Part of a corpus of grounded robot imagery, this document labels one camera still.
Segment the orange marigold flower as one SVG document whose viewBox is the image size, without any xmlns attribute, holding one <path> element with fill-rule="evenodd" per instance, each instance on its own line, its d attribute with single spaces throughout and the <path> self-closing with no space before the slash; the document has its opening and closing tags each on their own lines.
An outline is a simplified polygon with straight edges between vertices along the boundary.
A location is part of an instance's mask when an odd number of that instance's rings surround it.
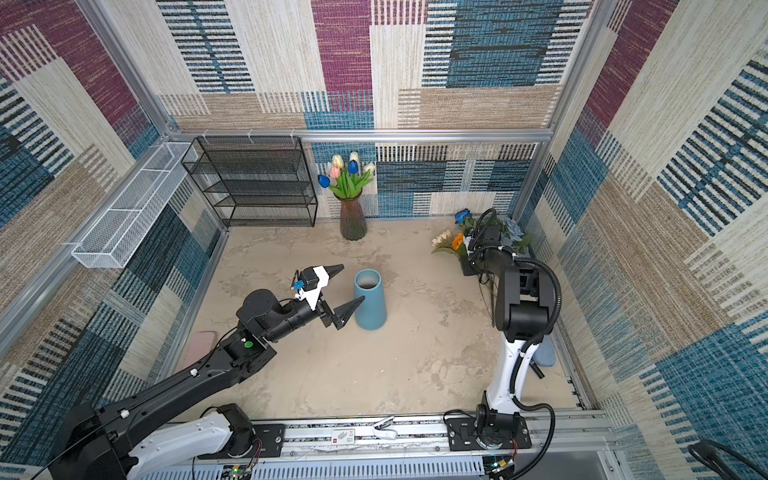
<svg viewBox="0 0 768 480">
<path fill-rule="evenodd" d="M 458 251 L 464 245 L 464 234 L 458 233 L 452 241 L 452 249 Z"/>
</svg>

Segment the dusty blue hydrangea bunch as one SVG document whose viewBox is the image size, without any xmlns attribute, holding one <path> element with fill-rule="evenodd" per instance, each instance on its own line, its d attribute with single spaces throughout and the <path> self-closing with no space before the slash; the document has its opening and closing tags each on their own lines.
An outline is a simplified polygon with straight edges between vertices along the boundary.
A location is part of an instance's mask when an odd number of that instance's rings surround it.
<svg viewBox="0 0 768 480">
<path fill-rule="evenodd" d="M 479 217 L 469 216 L 461 223 L 467 252 L 472 254 L 483 246 L 504 246 L 516 254 L 525 255 L 532 241 L 512 219 L 491 208 Z"/>
</svg>

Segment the cream dahlia flower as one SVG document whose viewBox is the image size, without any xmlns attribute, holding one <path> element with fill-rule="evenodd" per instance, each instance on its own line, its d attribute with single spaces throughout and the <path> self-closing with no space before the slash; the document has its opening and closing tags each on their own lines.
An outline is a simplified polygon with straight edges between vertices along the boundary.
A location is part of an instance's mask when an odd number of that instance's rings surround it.
<svg viewBox="0 0 768 480">
<path fill-rule="evenodd" d="M 446 230 L 431 241 L 432 253 L 449 253 L 457 255 L 458 251 L 452 249 L 452 241 L 458 233 Z"/>
</svg>

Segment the teal cylindrical vase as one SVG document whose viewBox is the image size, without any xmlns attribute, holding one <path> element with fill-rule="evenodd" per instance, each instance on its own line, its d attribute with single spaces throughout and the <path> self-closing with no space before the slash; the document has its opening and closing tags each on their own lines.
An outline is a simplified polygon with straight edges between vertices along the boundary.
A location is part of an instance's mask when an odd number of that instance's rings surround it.
<svg viewBox="0 0 768 480">
<path fill-rule="evenodd" d="M 373 331 L 381 328 L 387 320 L 384 286 L 380 273 L 373 269 L 359 271 L 354 277 L 355 298 L 363 302 L 355 311 L 359 327 Z"/>
</svg>

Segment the blue rose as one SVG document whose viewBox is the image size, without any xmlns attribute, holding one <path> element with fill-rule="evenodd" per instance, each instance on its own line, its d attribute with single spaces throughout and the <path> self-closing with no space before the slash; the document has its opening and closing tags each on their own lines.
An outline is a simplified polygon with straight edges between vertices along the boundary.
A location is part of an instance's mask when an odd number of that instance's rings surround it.
<svg viewBox="0 0 768 480">
<path fill-rule="evenodd" d="M 454 216 L 456 224 L 463 224 L 465 220 L 472 217 L 472 213 L 468 208 L 464 208 L 457 212 Z"/>
</svg>

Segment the pink ribbed glass vase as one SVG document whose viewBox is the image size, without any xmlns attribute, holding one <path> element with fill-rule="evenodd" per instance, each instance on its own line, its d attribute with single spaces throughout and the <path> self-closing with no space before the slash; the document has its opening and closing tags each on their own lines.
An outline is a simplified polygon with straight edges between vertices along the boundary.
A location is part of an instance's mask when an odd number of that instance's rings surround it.
<svg viewBox="0 0 768 480">
<path fill-rule="evenodd" d="M 367 233 L 366 217 L 360 203 L 361 194 L 340 200 L 340 233 L 349 241 L 361 240 Z"/>
</svg>

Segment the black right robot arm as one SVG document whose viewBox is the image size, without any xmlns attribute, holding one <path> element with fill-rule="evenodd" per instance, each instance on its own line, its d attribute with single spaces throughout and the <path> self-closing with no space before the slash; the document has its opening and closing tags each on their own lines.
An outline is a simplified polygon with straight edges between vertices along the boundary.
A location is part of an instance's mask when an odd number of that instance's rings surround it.
<svg viewBox="0 0 768 480">
<path fill-rule="evenodd" d="M 560 316 L 560 283 L 549 266 L 503 245 L 490 224 L 472 227 L 464 246 L 464 274 L 494 282 L 490 316 L 502 338 L 494 379 L 476 408 L 475 442 L 486 449 L 528 448 L 522 414 L 540 406 L 524 404 L 523 389 L 534 354 Z"/>
</svg>

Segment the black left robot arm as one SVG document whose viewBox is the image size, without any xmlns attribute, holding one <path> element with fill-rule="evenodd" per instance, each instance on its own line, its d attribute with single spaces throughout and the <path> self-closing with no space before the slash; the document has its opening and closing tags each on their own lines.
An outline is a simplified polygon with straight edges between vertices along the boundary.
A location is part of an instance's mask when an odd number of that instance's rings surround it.
<svg viewBox="0 0 768 480">
<path fill-rule="evenodd" d="M 201 359 L 106 406 L 72 408 L 45 471 L 55 479 L 140 479 L 200 455 L 248 454 L 256 435 L 250 418 L 235 404 L 217 407 L 198 420 L 170 422 L 255 375 L 275 357 L 274 343 L 312 320 L 342 329 L 364 301 L 355 298 L 331 308 L 323 299 L 323 288 L 343 268 L 314 266 L 296 272 L 295 294 L 287 300 L 268 289 L 251 292 L 236 313 L 237 325 Z"/>
</svg>

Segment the blue glasses case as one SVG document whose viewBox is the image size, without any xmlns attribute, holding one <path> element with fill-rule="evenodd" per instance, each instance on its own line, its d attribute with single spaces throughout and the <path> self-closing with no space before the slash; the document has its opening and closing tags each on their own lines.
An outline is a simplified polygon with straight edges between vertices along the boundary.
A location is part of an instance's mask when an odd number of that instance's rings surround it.
<svg viewBox="0 0 768 480">
<path fill-rule="evenodd" d="M 549 368 L 557 362 L 557 352 L 549 335 L 543 337 L 532 356 L 532 362 L 538 367 Z"/>
</svg>

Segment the black white marker pen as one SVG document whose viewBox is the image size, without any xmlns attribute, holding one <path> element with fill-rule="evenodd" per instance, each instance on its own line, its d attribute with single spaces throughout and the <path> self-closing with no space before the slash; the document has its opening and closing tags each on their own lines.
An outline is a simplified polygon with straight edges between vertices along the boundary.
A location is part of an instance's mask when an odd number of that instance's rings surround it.
<svg viewBox="0 0 768 480">
<path fill-rule="evenodd" d="M 533 361 L 531 360 L 529 363 L 529 369 L 539 378 L 543 379 L 545 377 L 545 374 L 541 370 L 541 368 Z"/>
</svg>

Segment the pink glasses case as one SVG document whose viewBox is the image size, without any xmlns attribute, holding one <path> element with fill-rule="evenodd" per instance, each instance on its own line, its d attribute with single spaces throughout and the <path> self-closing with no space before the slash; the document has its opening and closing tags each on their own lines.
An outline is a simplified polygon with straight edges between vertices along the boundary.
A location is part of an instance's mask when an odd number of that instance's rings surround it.
<svg viewBox="0 0 768 480">
<path fill-rule="evenodd" d="M 214 331 L 193 333 L 188 339 L 186 353 L 180 364 L 180 369 L 190 367 L 202 359 L 215 346 L 217 340 L 218 336 Z"/>
</svg>

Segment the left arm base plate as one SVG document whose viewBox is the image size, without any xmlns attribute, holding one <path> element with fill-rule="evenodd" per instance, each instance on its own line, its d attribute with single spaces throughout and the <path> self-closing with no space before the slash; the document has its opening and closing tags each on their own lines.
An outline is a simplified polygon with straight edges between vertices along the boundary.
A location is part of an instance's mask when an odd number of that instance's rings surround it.
<svg viewBox="0 0 768 480">
<path fill-rule="evenodd" d="M 278 458 L 285 439 L 285 424 L 253 424 L 237 429 L 223 450 L 227 458 Z"/>
</svg>

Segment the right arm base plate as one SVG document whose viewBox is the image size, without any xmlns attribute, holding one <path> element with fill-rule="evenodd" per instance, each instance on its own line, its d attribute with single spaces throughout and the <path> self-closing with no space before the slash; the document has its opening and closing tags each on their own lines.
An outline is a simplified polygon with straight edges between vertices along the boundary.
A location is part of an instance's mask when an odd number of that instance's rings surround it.
<svg viewBox="0 0 768 480">
<path fill-rule="evenodd" d="M 451 451 L 524 450 L 533 446 L 526 420 L 519 413 L 492 415 L 478 422 L 470 416 L 443 419 Z"/>
</svg>

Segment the aluminium mounting rail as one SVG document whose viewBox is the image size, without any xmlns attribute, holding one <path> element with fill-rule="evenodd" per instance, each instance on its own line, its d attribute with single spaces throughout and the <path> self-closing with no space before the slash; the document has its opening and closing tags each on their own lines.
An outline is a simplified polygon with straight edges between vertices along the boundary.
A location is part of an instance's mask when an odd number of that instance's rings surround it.
<svg viewBox="0 0 768 480">
<path fill-rule="evenodd" d="M 443 419 L 462 413 L 402 414 L 389 416 L 254 420 L 253 424 L 285 424 L 285 439 L 278 458 L 314 460 L 323 456 L 355 458 L 416 454 L 521 454 L 534 455 L 544 446 L 550 417 L 546 413 L 523 415 L 533 446 L 524 450 L 451 451 Z"/>
</svg>

